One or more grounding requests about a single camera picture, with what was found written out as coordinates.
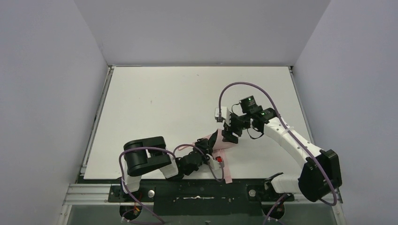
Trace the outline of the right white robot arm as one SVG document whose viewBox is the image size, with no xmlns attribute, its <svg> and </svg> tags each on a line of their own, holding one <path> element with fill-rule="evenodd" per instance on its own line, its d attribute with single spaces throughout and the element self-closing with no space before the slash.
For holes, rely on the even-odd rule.
<svg viewBox="0 0 398 225">
<path fill-rule="evenodd" d="M 223 106 L 215 109 L 216 121 L 223 123 L 223 141 L 238 143 L 243 130 L 252 128 L 278 143 L 301 169 L 299 175 L 277 173 L 266 180 L 265 187 L 279 194 L 302 194 L 307 200 L 316 202 L 342 186 L 337 153 L 323 150 L 305 139 L 278 118 L 273 108 L 263 109 L 257 105 L 253 96 L 241 99 L 238 105 L 242 115 Z"/>
</svg>

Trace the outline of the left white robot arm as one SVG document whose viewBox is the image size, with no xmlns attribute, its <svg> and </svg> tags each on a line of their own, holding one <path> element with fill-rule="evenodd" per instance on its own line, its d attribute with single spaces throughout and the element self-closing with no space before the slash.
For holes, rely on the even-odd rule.
<svg viewBox="0 0 398 225">
<path fill-rule="evenodd" d="M 207 165 L 213 175 L 215 171 L 223 171 L 221 157 L 213 157 L 213 148 L 217 133 L 208 138 L 198 139 L 194 144 L 181 144 L 173 152 L 166 149 L 162 136 L 134 140 L 123 146 L 120 155 L 122 177 L 121 187 L 124 193 L 139 190 L 142 175 L 160 170 L 167 180 L 181 180 L 202 165 Z"/>
</svg>

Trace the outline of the pink and black folding umbrella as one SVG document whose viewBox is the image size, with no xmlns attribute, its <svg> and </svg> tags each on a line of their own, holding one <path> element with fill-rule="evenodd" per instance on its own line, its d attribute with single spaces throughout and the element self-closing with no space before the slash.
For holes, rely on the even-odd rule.
<svg viewBox="0 0 398 225">
<path fill-rule="evenodd" d="M 216 157 L 221 157 L 222 163 L 223 163 L 223 168 L 221 169 L 221 178 L 217 178 L 215 176 L 214 169 L 211 166 L 208 166 L 213 177 L 218 182 L 225 181 L 226 184 L 232 183 L 232 177 L 230 174 L 230 169 L 229 169 L 228 161 L 227 161 L 227 157 L 226 157 L 226 149 L 235 147 L 236 144 L 231 143 L 231 142 L 224 142 L 221 129 L 217 129 L 211 135 L 205 136 L 204 139 L 208 140 L 208 145 L 210 147 L 212 147 L 212 149 L 213 149 L 213 153 L 211 154 L 211 156 L 214 159 Z"/>
</svg>

